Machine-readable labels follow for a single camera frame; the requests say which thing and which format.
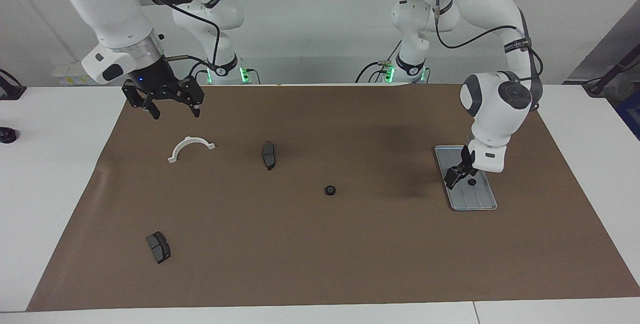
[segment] blue object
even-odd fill
[[[631,94],[615,108],[615,111],[635,137],[640,140],[640,90]]]

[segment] white curved object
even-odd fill
[[[178,162],[178,154],[180,153],[180,151],[182,151],[186,146],[189,146],[189,144],[196,143],[204,144],[208,148],[208,150],[214,149],[216,147],[213,142],[208,142],[201,137],[185,137],[184,140],[179,142],[178,145],[176,145],[173,149],[173,156],[168,159],[169,163]]]

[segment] green light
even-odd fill
[[[247,73],[246,69],[244,69],[242,66],[240,67],[240,75],[242,76],[243,83],[249,82],[249,73]]]
[[[386,72],[386,75],[384,76],[384,81],[386,81],[387,83],[393,83],[394,81],[394,74],[396,73],[396,68],[394,68],[393,66],[391,66],[389,68],[389,71]]]

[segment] white wall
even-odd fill
[[[32,4],[32,11],[44,19],[62,44],[56,44],[52,35],[43,35],[32,19],[13,16],[20,7],[2,0],[0,66],[27,85],[50,85],[49,70],[45,69],[51,68],[49,62],[64,62],[70,55],[82,59],[94,47],[96,38],[68,0],[23,1]],[[230,35],[238,55],[260,71],[265,83],[353,81],[365,64],[386,59],[400,39],[390,19],[396,0],[239,1],[246,12],[245,23]],[[535,49],[546,63],[544,82],[562,83],[635,1],[515,0],[526,14]],[[195,39],[174,26],[169,8],[146,7],[144,12],[156,32],[167,36],[164,46],[168,55],[204,56]],[[444,38],[460,43],[479,32],[463,23]],[[16,44],[14,39],[20,36],[32,43]],[[434,35],[429,37],[432,82],[460,83],[470,73],[506,68],[501,43],[492,35],[453,51],[442,48]],[[6,53],[34,60],[9,60]],[[189,66],[176,66],[178,76]]]

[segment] brown mat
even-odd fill
[[[489,176],[498,210],[450,210],[434,147],[466,138],[459,91],[208,87],[200,119],[162,101],[160,121],[125,106],[28,310],[640,296],[537,113]],[[187,136],[217,148],[169,164]]]

